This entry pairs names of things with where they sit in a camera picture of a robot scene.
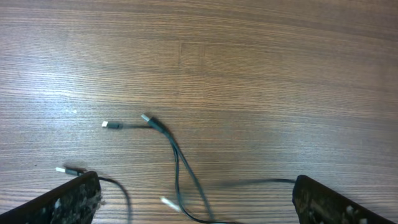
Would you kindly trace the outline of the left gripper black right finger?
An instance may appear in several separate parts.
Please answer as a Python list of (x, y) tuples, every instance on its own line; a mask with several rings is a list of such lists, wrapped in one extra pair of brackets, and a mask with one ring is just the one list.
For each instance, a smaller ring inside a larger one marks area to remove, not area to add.
[(394, 224), (306, 175), (297, 177), (292, 202), (300, 224)]

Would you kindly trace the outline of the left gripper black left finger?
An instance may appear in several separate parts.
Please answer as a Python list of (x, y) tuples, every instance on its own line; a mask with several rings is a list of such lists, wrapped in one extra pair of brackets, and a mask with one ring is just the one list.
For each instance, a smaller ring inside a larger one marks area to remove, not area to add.
[(1, 224), (90, 224), (100, 201), (100, 180), (90, 171), (1, 214)]

